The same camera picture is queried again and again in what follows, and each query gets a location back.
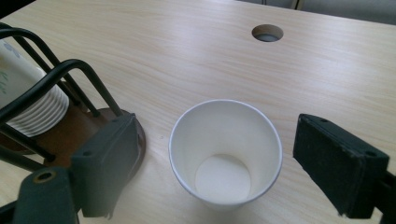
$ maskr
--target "cup bottom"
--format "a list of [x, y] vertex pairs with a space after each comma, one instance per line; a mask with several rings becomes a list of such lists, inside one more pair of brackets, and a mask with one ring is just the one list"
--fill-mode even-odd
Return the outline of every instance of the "cup bottom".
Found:
[[198, 167], [195, 188], [198, 194], [212, 203], [238, 203], [250, 193], [250, 173], [236, 157], [218, 154], [209, 157]]

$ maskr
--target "wooden table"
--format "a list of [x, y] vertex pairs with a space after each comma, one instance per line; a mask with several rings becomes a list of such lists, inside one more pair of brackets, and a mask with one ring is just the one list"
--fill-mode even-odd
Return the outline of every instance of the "wooden table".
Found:
[[[146, 130], [144, 163], [113, 219], [81, 223], [378, 223], [337, 216], [292, 157], [301, 113], [329, 119], [391, 156], [396, 173], [396, 27], [231, 0], [41, 0], [1, 20], [41, 36], [61, 60], [89, 63]], [[252, 29], [273, 24], [266, 43]], [[105, 106], [78, 71], [72, 76]], [[231, 213], [206, 208], [177, 182], [168, 141], [177, 118], [202, 101], [251, 104], [275, 124], [279, 179]], [[28, 173], [0, 162], [0, 204], [17, 199]]]

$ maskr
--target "paper cup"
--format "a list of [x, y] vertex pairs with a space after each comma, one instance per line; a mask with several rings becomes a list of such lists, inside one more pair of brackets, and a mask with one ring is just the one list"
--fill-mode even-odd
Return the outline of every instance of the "paper cup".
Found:
[[171, 133], [169, 156], [186, 191], [211, 208], [229, 211], [273, 186], [282, 146], [274, 125], [258, 109], [214, 100], [180, 117]]
[[[45, 72], [22, 57], [8, 42], [0, 40], [0, 108], [32, 88]], [[53, 87], [41, 99], [7, 124], [28, 137], [46, 132], [65, 115], [69, 99]]]

